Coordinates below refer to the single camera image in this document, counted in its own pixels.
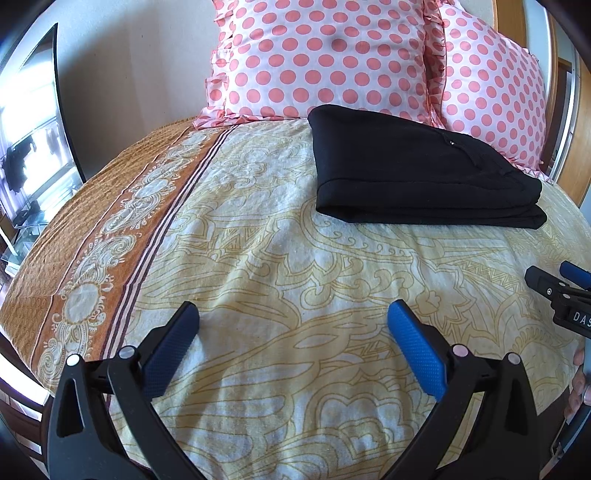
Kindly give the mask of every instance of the yellow floral bedspread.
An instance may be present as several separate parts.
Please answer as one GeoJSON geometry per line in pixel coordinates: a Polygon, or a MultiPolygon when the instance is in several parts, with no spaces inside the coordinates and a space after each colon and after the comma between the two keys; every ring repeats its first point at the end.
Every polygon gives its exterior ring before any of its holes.
{"type": "Polygon", "coordinates": [[[387,329],[396,299],[477,355],[519,353],[538,411],[564,390],[579,339],[523,280],[591,267],[591,228],[559,187],[544,185],[537,231],[347,224],[316,213],[315,192],[305,120],[165,127],[62,209],[0,325],[55,389],[68,354],[112,356],[194,302],[199,335],[154,407],[214,479],[378,479],[434,405],[387,329]]]}

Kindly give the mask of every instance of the pillow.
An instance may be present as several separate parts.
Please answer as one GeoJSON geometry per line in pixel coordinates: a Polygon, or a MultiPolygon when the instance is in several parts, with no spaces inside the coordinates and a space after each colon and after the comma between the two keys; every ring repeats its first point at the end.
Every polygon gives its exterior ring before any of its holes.
{"type": "Polygon", "coordinates": [[[220,47],[198,127],[305,118],[323,103],[431,124],[423,0],[214,4],[220,47]]]}
{"type": "Polygon", "coordinates": [[[440,4],[439,12],[426,27],[433,122],[487,142],[527,173],[539,172],[546,124],[537,60],[457,0],[440,4]]]}

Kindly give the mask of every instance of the black pants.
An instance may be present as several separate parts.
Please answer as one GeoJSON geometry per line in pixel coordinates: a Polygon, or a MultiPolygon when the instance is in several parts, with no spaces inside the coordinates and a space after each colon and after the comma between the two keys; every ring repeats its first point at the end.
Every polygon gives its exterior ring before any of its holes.
{"type": "Polygon", "coordinates": [[[345,222],[539,228],[541,182],[490,145],[383,113],[310,112],[316,210],[345,222]]]}

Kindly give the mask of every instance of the white wall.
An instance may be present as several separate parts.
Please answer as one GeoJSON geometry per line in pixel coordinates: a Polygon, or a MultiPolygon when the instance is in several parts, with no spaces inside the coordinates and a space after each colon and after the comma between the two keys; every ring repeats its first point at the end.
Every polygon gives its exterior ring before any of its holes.
{"type": "Polygon", "coordinates": [[[214,14],[211,0],[56,0],[0,84],[57,22],[62,114],[89,178],[153,129],[199,113],[219,32],[214,14]]]}
{"type": "Polygon", "coordinates": [[[587,195],[585,195],[583,203],[581,204],[581,212],[587,221],[591,223],[591,189],[587,191],[587,195]]]}
{"type": "Polygon", "coordinates": [[[556,28],[556,43],[558,45],[558,56],[561,59],[568,60],[571,64],[574,64],[576,50],[573,43],[570,41],[569,36],[563,30],[563,28],[554,22],[556,28]]]}
{"type": "Polygon", "coordinates": [[[549,92],[552,72],[552,49],[548,12],[537,0],[523,0],[523,7],[527,26],[527,48],[538,58],[544,76],[546,92],[549,92]]]}
{"type": "Polygon", "coordinates": [[[483,19],[491,27],[495,23],[495,7],[493,0],[461,0],[466,12],[483,19]]]}

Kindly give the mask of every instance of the screw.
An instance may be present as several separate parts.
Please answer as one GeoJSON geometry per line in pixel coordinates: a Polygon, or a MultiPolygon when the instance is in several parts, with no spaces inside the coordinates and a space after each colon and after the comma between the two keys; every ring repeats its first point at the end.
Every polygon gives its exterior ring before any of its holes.
{"type": "Polygon", "coordinates": [[[121,350],[119,350],[119,358],[127,360],[128,358],[133,357],[134,353],[135,347],[131,345],[126,345],[121,350]]]}
{"type": "Polygon", "coordinates": [[[507,360],[509,360],[509,362],[513,365],[519,365],[521,363],[521,357],[513,352],[507,356],[507,360]]]}
{"type": "Polygon", "coordinates": [[[66,358],[66,364],[68,365],[68,367],[73,367],[74,365],[77,365],[79,361],[80,355],[78,355],[77,353],[73,353],[68,358],[66,358]]]}
{"type": "Polygon", "coordinates": [[[470,350],[468,350],[468,348],[466,347],[466,345],[454,345],[452,352],[455,356],[461,356],[461,357],[465,357],[468,356],[468,353],[470,352],[470,350]]]}

